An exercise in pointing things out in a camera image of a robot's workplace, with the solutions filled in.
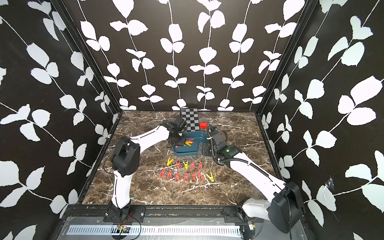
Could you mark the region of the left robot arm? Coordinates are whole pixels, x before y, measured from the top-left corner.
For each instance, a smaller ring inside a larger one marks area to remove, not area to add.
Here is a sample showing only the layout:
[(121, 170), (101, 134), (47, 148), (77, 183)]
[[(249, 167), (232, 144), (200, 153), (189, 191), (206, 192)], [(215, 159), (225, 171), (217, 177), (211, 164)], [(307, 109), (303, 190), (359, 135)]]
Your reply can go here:
[(119, 139), (112, 158), (114, 192), (107, 208), (105, 222), (122, 223), (129, 218), (131, 182), (139, 168), (141, 153), (165, 140), (169, 140), (173, 146), (184, 145), (186, 136), (182, 134), (182, 130), (185, 125), (165, 123), (144, 134)]

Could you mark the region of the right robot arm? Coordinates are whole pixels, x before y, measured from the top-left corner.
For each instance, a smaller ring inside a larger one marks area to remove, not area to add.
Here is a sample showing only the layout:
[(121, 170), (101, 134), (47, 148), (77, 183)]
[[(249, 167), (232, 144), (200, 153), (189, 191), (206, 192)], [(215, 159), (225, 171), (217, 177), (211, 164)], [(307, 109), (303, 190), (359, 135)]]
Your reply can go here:
[(240, 148), (228, 145), (220, 132), (208, 125), (207, 139), (216, 164), (227, 166), (253, 184), (267, 202), (246, 200), (240, 205), (247, 218), (270, 221), (282, 233), (289, 233), (306, 212), (301, 190), (294, 182), (285, 183), (254, 163)]

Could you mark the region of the black white checkerboard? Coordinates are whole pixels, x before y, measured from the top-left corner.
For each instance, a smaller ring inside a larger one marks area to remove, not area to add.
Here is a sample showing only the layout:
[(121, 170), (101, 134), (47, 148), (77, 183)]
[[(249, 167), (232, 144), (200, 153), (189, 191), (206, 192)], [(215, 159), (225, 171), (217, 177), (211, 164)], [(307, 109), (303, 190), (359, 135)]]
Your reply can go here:
[(180, 117), (186, 122), (183, 132), (195, 132), (200, 130), (198, 109), (183, 108), (180, 110)]

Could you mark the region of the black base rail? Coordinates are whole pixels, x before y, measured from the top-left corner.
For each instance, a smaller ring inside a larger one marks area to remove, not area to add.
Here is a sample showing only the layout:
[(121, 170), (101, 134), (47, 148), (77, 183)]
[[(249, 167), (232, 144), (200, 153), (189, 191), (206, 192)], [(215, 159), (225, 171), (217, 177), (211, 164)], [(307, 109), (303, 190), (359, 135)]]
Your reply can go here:
[[(268, 220), (268, 213), (263, 212), (246, 215), (237, 206), (207, 206), (207, 205), (131, 205), (126, 211), (126, 216), (132, 215), (141, 223), (149, 218), (224, 218), (226, 223), (244, 223), (246, 220)], [(101, 217), (112, 218), (114, 214), (109, 211), (108, 205), (69, 205), (63, 215), (63, 220), (68, 217)]]

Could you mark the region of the small red block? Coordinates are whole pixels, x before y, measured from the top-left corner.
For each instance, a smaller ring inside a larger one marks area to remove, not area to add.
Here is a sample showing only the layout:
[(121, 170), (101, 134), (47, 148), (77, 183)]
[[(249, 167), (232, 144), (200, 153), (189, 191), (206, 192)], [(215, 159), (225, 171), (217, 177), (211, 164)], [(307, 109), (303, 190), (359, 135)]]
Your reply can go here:
[(200, 129), (206, 129), (208, 127), (208, 123), (199, 123)]

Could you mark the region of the teal storage box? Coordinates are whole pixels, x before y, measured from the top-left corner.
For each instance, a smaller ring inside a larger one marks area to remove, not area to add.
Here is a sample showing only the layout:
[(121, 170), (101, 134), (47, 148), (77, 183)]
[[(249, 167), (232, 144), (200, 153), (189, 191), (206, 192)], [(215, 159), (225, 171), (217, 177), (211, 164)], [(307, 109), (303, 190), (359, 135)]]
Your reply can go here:
[(207, 133), (203, 131), (185, 132), (186, 140), (194, 139), (192, 146), (185, 145), (181, 148), (172, 147), (174, 154), (178, 157), (199, 156), (203, 155), (203, 143), (208, 143)]

